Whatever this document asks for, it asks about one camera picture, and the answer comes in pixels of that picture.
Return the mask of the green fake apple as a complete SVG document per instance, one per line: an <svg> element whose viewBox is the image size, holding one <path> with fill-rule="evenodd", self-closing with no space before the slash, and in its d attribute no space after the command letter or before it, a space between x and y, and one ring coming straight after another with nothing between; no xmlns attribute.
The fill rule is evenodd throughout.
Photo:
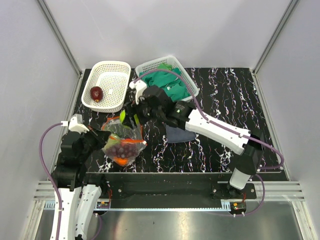
<svg viewBox="0 0 320 240"><path fill-rule="evenodd" d="M126 120L126 115L127 114L126 114L126 110L125 109L123 109L119 114L119 120L123 125L124 125L124 122Z"/></svg>

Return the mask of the clear zip top bag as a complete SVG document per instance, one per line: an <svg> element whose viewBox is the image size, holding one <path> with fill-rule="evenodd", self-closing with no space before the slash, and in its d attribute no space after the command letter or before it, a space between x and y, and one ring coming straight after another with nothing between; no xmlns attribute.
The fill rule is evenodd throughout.
<svg viewBox="0 0 320 240"><path fill-rule="evenodd" d="M143 128L139 121L130 128L121 123L120 117L108 118L101 130L110 132L106 145L102 149L105 155L119 166L125 167L132 164L147 142L143 138Z"/></svg>

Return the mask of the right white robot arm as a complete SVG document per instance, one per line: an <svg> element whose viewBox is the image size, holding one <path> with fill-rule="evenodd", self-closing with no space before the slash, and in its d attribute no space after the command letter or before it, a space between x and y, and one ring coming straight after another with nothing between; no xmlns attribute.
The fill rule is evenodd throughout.
<svg viewBox="0 0 320 240"><path fill-rule="evenodd" d="M134 97L120 114L123 125L133 129L138 124L159 120L172 128L203 135L226 146L238 155L227 185L228 195L236 199L244 194L246 183L256 174L264 153L260 136L218 120L190 102L173 102L155 85L148 87L143 81L137 81L131 82L129 88Z"/></svg>

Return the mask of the dark red fake apple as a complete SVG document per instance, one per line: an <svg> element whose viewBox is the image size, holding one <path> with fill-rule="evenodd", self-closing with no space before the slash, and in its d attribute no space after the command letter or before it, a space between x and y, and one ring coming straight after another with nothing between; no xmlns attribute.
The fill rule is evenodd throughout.
<svg viewBox="0 0 320 240"><path fill-rule="evenodd" d="M95 102L100 102L103 98L103 90L99 86L94 86L90 89L90 97Z"/></svg>

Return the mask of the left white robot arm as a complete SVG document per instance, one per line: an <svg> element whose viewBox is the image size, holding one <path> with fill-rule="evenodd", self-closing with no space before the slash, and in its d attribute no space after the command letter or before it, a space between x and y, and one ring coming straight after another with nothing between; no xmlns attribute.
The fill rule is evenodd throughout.
<svg viewBox="0 0 320 240"><path fill-rule="evenodd" d="M86 240L99 198L111 198L112 190L102 174L87 173L86 161L102 150L109 131L69 131L61 139L56 167L50 175L55 190L52 240Z"/></svg>

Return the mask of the purple fake grapes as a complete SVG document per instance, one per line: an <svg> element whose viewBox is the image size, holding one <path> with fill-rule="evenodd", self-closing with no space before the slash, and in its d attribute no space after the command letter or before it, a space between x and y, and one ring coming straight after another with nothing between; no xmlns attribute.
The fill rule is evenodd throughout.
<svg viewBox="0 0 320 240"><path fill-rule="evenodd" d="M118 143L113 147L106 149L106 155L109 158L117 157L117 158L133 158L139 154L138 147L133 143Z"/></svg>

